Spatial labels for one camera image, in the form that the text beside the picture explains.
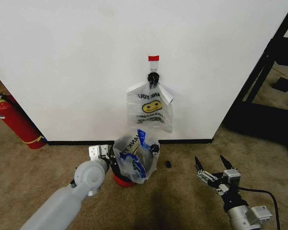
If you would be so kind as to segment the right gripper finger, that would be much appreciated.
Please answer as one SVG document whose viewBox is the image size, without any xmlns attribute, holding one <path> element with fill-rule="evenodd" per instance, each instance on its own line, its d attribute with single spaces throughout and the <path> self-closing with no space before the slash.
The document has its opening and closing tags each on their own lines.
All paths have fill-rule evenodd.
<svg viewBox="0 0 288 230">
<path fill-rule="evenodd" d="M 195 167 L 197 170 L 197 177 L 199 177 L 208 186 L 219 186 L 220 181 L 217 177 L 205 171 L 199 159 L 195 156 Z"/>
<path fill-rule="evenodd" d="M 220 155 L 220 158 L 221 158 L 222 163 L 224 164 L 224 166 L 227 170 L 233 169 L 232 164 L 224 156 Z"/>
</svg>

